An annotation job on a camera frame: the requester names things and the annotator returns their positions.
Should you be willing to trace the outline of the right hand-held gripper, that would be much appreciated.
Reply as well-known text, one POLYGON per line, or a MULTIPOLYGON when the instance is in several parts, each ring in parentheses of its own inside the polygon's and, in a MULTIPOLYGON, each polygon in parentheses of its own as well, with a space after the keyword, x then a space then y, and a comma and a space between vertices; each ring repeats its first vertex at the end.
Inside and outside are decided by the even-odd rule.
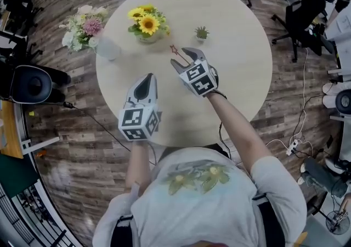
POLYGON ((184 47, 182 51, 192 59, 194 65, 182 65, 175 59, 170 62, 187 88, 197 97, 204 97, 217 89, 217 70, 207 62, 204 53, 191 47, 184 47))

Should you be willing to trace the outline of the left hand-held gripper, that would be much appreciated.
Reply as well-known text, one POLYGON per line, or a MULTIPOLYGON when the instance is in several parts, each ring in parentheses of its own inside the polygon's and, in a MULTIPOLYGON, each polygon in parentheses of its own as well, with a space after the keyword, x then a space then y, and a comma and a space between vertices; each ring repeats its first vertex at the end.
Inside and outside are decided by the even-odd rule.
POLYGON ((149 73, 138 79, 129 89, 127 99, 119 112, 118 129, 128 141, 151 140, 161 122, 156 76, 149 73))

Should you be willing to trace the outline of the red star-tipped stick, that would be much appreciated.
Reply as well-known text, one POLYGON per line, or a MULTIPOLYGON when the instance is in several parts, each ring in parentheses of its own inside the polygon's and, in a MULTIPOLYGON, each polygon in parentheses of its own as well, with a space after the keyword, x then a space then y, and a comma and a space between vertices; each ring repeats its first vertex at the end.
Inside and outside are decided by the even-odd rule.
POLYGON ((171 45, 170 46, 172 53, 174 53, 175 55, 181 57, 186 63, 188 63, 190 65, 190 63, 178 52, 178 50, 176 49, 175 45, 171 45))

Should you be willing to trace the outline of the person's left forearm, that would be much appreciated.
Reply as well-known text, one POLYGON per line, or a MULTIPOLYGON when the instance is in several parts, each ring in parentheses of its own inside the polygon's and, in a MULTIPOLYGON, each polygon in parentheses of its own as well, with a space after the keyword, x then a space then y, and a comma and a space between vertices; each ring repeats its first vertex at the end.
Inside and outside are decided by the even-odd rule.
POLYGON ((137 184, 139 186, 139 196, 141 196, 150 183, 151 170, 148 143, 146 141, 134 141, 129 155, 124 193, 129 193, 132 185, 137 184))

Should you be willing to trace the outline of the person's right forearm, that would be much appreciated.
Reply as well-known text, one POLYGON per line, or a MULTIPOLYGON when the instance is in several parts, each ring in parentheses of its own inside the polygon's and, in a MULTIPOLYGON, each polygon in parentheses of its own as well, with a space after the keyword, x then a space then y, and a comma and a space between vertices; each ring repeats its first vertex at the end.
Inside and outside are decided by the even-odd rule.
POLYGON ((258 133, 237 108, 219 93, 211 92, 206 97, 220 118, 247 171, 250 172, 258 160, 272 157, 258 133))

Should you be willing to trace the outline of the small green potted plant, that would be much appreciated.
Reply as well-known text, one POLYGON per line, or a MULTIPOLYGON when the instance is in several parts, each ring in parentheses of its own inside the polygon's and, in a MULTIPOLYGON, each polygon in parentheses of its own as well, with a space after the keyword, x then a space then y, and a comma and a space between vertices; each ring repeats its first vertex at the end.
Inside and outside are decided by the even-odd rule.
POLYGON ((204 43, 209 34, 210 32, 206 29, 205 26, 199 26, 195 29, 195 38, 199 43, 204 43))

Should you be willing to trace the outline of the sunflowers in white pot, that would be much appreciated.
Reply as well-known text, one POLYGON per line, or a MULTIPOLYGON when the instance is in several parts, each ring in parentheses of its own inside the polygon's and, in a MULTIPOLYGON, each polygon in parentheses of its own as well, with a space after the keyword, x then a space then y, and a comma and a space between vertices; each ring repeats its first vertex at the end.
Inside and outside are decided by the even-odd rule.
POLYGON ((140 42, 155 43, 171 33, 166 16, 152 4, 133 8, 127 15, 134 21, 134 24, 128 28, 128 32, 140 42))

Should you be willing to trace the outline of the white ceramic vase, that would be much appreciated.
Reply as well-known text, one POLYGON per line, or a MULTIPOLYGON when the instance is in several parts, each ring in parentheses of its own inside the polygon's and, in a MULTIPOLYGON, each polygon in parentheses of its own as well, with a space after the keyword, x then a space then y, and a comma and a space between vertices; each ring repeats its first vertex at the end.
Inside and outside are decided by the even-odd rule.
POLYGON ((101 36, 99 38, 96 52, 100 57, 109 61, 114 61, 120 56, 121 48, 112 39, 101 36))

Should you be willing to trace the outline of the pink white flower bouquet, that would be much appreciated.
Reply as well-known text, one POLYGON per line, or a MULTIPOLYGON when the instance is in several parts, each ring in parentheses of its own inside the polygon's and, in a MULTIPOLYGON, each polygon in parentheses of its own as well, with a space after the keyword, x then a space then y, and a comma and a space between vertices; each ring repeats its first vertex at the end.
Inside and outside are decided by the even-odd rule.
POLYGON ((84 5, 69 16, 59 28, 65 29, 61 44, 73 51, 97 50, 100 35, 107 20, 108 9, 84 5))

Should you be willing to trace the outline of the black office chair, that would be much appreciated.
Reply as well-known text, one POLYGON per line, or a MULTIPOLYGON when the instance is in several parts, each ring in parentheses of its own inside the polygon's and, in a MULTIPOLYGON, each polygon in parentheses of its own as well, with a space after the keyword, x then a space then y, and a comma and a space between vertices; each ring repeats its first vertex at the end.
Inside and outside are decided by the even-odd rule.
POLYGON ((297 48, 310 48, 316 55, 321 56, 322 48, 326 48, 329 53, 334 52, 334 45, 324 37, 324 25, 316 25, 312 30, 309 26, 313 20, 324 11, 326 2, 301 0, 286 7, 285 20, 276 14, 271 19, 279 21, 286 29, 287 34, 273 39, 272 44, 279 40, 290 38, 293 46, 294 56, 292 61, 297 62, 297 48))
POLYGON ((34 18, 37 13, 44 11, 43 7, 34 7, 32 0, 3 0, 6 10, 10 12, 11 32, 22 29, 22 35, 27 35, 30 28, 37 27, 34 18))

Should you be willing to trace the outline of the person's white printed shirt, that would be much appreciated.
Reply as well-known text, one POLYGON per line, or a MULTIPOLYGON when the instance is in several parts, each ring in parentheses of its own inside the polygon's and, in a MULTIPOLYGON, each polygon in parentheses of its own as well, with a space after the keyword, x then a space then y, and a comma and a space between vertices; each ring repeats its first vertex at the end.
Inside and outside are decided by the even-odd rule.
POLYGON ((93 247, 111 247, 119 219, 132 217, 139 247, 184 247, 199 241, 227 247, 273 247, 266 244, 255 197, 264 195, 290 247, 302 233, 307 207, 304 195, 284 165, 273 156, 257 160, 244 173, 222 154, 187 148, 163 158, 143 194, 137 184, 114 197, 99 221, 93 247))

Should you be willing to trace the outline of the white power strip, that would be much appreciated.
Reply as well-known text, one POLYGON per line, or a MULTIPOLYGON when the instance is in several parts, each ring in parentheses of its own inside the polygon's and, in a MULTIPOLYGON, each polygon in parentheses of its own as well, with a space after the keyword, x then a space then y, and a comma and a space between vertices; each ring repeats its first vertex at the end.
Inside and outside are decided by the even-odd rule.
POLYGON ((286 149, 286 155, 290 156, 291 154, 293 154, 298 144, 298 140, 294 139, 293 142, 291 142, 288 148, 286 149))

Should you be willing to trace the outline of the light wooden desk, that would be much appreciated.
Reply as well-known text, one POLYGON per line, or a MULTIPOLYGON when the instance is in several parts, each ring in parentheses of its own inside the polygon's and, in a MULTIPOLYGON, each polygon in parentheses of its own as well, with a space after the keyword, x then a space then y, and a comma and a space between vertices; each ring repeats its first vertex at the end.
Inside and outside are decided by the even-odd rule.
POLYGON ((16 126, 14 104, 6 100, 1 100, 0 107, 0 152, 13 158, 24 158, 16 126))

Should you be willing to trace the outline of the dark green board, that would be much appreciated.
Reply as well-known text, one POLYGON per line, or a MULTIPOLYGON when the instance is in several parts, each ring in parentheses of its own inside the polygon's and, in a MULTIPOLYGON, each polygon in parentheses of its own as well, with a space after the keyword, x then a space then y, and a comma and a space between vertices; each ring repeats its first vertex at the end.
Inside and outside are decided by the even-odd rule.
POLYGON ((29 188, 38 179, 28 154, 23 159, 0 154, 0 184, 9 198, 29 188))

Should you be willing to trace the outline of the white desk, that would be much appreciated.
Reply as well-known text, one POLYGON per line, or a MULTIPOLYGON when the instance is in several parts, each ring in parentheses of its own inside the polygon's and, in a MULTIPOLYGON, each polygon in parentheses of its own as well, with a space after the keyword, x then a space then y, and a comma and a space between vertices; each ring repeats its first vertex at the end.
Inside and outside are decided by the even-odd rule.
POLYGON ((351 13, 339 15, 326 30, 329 41, 335 43, 339 75, 351 81, 351 13))

